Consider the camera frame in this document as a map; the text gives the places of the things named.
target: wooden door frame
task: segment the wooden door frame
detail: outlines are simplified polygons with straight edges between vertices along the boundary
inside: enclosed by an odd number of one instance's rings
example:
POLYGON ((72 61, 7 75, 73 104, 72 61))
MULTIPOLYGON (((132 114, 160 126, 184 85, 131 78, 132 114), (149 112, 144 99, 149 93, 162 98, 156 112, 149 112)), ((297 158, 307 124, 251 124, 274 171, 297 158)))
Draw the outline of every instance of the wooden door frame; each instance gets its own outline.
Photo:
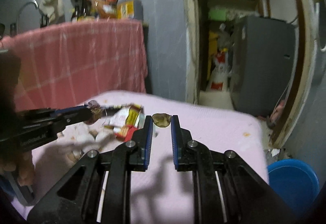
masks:
POLYGON ((299 47, 296 70, 283 114, 271 135, 274 148, 281 148, 293 131, 307 100, 315 69, 316 46, 311 36, 309 0, 296 0, 299 47))
POLYGON ((185 101, 199 101, 199 8, 198 0, 184 0, 186 15, 186 90, 185 101))

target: plastic jug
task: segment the plastic jug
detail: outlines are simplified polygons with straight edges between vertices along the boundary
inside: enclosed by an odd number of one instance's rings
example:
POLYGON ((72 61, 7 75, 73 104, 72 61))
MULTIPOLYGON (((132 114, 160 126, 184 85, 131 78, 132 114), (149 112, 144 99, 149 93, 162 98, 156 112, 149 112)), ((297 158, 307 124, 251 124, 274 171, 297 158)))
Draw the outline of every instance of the plastic jug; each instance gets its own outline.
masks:
POLYGON ((118 19, 130 18, 143 20, 141 0, 119 0, 117 4, 118 19))

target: gray wall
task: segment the gray wall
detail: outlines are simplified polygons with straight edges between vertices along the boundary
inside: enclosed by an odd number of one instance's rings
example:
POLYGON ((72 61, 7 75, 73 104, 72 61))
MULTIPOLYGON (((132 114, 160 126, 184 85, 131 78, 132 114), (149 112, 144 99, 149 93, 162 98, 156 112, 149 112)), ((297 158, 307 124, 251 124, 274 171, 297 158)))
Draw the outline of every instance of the gray wall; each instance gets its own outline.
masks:
MULTIPOLYGON (((9 33, 19 8, 28 0, 0 0, 0 23, 9 33)), ((65 19, 70 21, 72 5, 63 0, 65 19)), ((186 21, 184 0, 142 0, 144 21, 149 23, 147 60, 152 92, 164 98, 185 100, 186 21)), ((39 15, 29 6, 20 16, 22 31, 39 27, 39 15)))
MULTIPOLYGON (((326 7, 320 7, 320 43, 326 43, 326 7)), ((317 52, 312 86, 303 112, 285 148, 294 158, 308 163, 319 178, 326 181, 326 53, 317 52)))

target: pink tablecloth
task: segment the pink tablecloth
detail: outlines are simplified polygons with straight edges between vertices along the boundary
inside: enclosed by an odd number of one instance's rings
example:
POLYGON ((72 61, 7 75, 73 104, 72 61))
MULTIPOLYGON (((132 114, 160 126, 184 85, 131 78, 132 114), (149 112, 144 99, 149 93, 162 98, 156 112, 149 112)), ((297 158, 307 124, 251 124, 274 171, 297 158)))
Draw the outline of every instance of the pink tablecloth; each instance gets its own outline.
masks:
MULTIPOLYGON (((146 115, 168 113, 178 115, 181 127, 191 132, 192 138, 209 149, 236 151, 266 182, 267 166, 261 144, 262 131, 257 119, 235 111, 213 109, 171 101, 152 95, 112 91, 96 96, 101 105, 137 103, 144 106, 146 115)), ((97 124, 101 126, 105 119, 97 124)), ((71 125, 63 131, 64 138, 77 138, 88 133, 83 123, 71 125)), ((151 159, 146 172, 132 172, 131 223, 193 223, 193 187, 191 172, 177 172, 172 159, 171 129, 155 128, 151 159)), ((68 171, 64 157, 63 138, 33 151, 35 164, 34 191, 43 196, 68 171)), ((102 152, 113 150, 120 142, 113 139, 102 152)), ((17 200, 15 207, 27 217, 31 207, 23 208, 17 200)))
POLYGON ((65 108, 110 90, 145 93, 142 24, 63 23, 2 40, 22 60, 16 110, 65 108))

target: blue bucket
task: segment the blue bucket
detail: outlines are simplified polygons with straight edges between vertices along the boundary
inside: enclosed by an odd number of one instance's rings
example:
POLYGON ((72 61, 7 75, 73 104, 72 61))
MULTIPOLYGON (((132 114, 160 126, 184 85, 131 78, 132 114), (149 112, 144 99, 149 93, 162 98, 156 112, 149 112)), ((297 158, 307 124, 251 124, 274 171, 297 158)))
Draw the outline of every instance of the blue bucket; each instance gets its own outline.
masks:
POLYGON ((280 160, 268 166, 270 187, 299 217, 319 193, 319 181, 312 168, 296 159, 280 160))

